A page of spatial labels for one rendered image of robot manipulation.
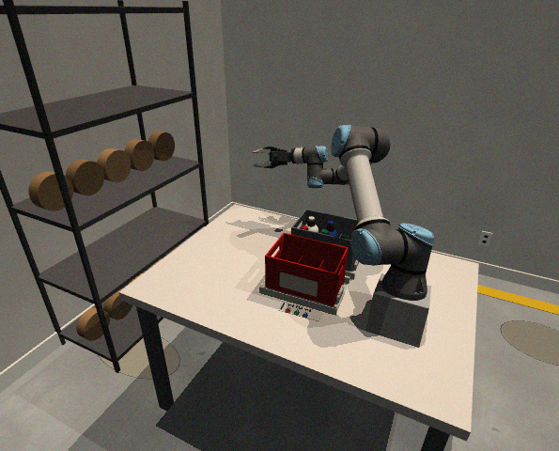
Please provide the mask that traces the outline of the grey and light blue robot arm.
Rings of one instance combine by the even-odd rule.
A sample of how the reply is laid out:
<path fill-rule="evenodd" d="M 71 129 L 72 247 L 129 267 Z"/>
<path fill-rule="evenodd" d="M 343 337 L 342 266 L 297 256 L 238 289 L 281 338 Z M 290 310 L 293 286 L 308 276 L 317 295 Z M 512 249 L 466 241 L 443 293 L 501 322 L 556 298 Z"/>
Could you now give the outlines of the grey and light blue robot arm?
<path fill-rule="evenodd" d="M 364 265 L 391 265 L 382 279 L 382 288 L 397 298 L 418 301 L 427 295 L 426 272 L 434 235 L 411 224 L 391 229 L 390 222 L 383 218 L 370 164 L 381 161 L 389 150 L 390 139 L 383 130 L 341 125 L 331 145 L 341 166 L 323 168 L 328 161 L 324 146 L 295 148 L 293 157 L 295 163 L 307 163 L 309 188 L 322 188 L 323 184 L 350 186 L 358 221 L 351 235 L 353 255 Z"/>

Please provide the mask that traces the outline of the beige paper pick list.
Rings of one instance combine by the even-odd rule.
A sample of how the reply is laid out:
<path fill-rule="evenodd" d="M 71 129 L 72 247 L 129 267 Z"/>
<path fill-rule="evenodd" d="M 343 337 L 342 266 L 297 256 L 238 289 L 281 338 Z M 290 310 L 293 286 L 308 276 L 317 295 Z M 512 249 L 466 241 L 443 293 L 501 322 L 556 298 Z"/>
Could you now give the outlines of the beige paper pick list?
<path fill-rule="evenodd" d="M 299 317 L 303 317 L 306 319 L 312 319 L 315 321 L 319 321 L 322 315 L 322 312 L 318 310 L 314 310 L 314 309 L 310 309 L 293 303 L 286 303 L 286 302 L 282 302 L 278 310 Z"/>

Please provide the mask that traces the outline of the blue bottle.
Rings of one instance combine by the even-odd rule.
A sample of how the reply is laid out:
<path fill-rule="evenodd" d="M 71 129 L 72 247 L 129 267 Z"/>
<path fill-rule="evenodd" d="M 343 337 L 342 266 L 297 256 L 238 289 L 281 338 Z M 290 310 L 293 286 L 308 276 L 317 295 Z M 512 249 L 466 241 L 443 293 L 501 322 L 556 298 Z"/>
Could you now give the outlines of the blue bottle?
<path fill-rule="evenodd" d="M 330 236 L 338 237 L 338 234 L 337 234 L 336 230 L 334 229 L 334 222 L 333 221 L 329 221 L 327 223 L 327 227 L 324 230 L 328 230 Z"/>

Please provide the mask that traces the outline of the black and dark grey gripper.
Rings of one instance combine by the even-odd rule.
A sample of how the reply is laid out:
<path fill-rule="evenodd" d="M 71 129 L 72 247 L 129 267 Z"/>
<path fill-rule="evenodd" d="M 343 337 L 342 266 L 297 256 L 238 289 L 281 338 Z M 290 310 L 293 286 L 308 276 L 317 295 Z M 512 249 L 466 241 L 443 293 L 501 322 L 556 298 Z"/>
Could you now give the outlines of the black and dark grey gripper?
<path fill-rule="evenodd" d="M 294 157 L 293 157 L 294 149 L 295 149 L 295 148 L 293 148 L 293 149 L 291 150 L 291 153 L 290 153 L 290 157 L 291 157 L 292 163 L 295 163 Z M 283 149 L 280 149 L 280 148 L 277 149 L 277 148 L 274 148 L 274 147 L 266 147 L 266 148 L 261 148 L 261 149 L 255 150 L 255 151 L 253 151 L 253 153 L 258 153 L 258 152 L 259 152 L 259 153 L 270 154 L 270 151 L 287 152 L 286 150 L 283 150 Z M 278 165 L 286 165 L 286 164 L 287 164 L 287 163 L 285 163 L 285 162 L 269 162 L 269 161 L 267 161 L 267 162 L 265 162 L 265 163 L 254 164 L 253 166 L 255 166 L 255 167 L 264 167 L 264 168 L 274 168 L 275 166 L 278 166 Z"/>

